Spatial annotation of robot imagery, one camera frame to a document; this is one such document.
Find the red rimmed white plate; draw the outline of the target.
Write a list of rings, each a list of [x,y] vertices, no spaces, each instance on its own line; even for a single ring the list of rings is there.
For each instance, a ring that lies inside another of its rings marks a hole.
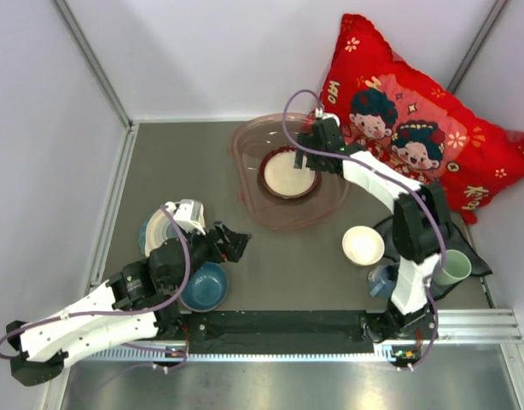
[[[320,183],[319,172],[306,166],[295,168],[296,148],[282,146],[270,151],[259,166],[259,183],[272,196],[283,200],[297,200],[312,193]]]

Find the cream white ceramic plate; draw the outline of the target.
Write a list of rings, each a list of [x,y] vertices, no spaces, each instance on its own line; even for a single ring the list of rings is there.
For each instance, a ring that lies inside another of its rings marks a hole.
[[[146,255],[159,248],[167,239],[176,238],[178,235],[166,213],[161,209],[156,210],[151,216],[146,231]]]

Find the teal scalloped ceramic plate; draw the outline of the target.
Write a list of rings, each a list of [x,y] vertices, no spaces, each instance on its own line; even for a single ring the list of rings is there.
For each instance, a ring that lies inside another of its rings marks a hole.
[[[143,222],[139,230],[138,245],[139,245],[139,249],[141,250],[142,255],[146,255],[146,231],[147,231],[148,223],[150,220],[151,220],[151,217],[149,216]]]

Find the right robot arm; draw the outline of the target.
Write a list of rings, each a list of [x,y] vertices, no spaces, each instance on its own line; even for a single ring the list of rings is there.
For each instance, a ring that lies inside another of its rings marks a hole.
[[[295,168],[335,174],[364,189],[391,212],[393,245],[399,253],[397,282],[385,312],[368,314],[364,329],[377,343],[408,337],[420,320],[436,312],[430,283],[434,270],[443,264],[452,228],[442,186],[408,179],[363,146],[345,144],[333,118],[315,120],[309,132],[288,140],[296,148]]]

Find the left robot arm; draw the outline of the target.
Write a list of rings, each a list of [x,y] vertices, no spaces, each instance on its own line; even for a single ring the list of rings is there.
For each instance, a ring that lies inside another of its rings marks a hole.
[[[237,263],[251,236],[216,222],[206,233],[179,229],[91,293],[38,322],[16,320],[4,338],[11,376],[31,387],[78,361],[137,340],[174,338],[183,326],[178,298],[204,264]]]

